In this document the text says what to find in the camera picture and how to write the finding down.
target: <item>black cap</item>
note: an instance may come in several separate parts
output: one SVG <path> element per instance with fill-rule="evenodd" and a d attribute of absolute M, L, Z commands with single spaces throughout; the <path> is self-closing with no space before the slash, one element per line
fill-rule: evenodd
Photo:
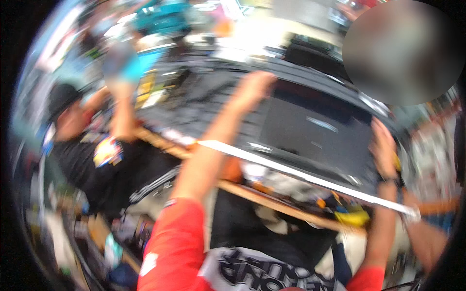
<path fill-rule="evenodd" d="M 72 85 L 66 83 L 55 84 L 48 95 L 49 123 L 55 123 L 63 111 L 81 98 L 82 92 L 76 90 Z"/>

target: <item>black screen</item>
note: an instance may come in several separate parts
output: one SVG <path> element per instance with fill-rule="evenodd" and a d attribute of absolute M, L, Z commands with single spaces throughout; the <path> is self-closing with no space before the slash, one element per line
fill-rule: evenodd
<path fill-rule="evenodd" d="M 279 80 L 259 142 L 363 177 L 372 161 L 370 122 L 367 111 L 348 102 Z"/>

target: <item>black t-shirt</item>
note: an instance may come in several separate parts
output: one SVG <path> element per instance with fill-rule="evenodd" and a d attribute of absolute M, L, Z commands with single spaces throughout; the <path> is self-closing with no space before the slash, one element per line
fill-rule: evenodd
<path fill-rule="evenodd" d="M 86 193 L 91 212 L 117 215 L 178 172 L 179 159 L 141 140 L 119 141 L 122 159 L 96 166 L 94 154 L 104 136 L 91 141 L 87 134 L 54 142 L 52 155 L 68 182 Z"/>

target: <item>person wearing black cap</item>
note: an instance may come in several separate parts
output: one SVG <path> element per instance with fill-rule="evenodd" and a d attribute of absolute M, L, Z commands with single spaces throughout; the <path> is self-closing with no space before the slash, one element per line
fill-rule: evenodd
<path fill-rule="evenodd" d="M 55 85 L 49 95 L 49 122 L 55 127 L 51 151 L 68 182 L 84 191 L 90 212 L 118 217 L 161 183 L 175 176 L 179 160 L 138 140 L 132 86 L 113 84 L 115 110 L 110 132 L 88 130 L 92 116 L 110 95 L 107 87 L 84 105 L 73 86 Z"/>

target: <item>white sleeve patch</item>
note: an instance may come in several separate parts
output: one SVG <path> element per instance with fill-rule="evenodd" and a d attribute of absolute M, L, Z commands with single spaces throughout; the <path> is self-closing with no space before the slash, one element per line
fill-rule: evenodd
<path fill-rule="evenodd" d="M 141 277 L 149 273 L 152 269 L 155 268 L 155 266 L 157 266 L 157 258 L 158 254 L 156 253 L 148 253 L 144 257 L 144 261 L 141 265 L 141 271 L 139 272 Z"/>

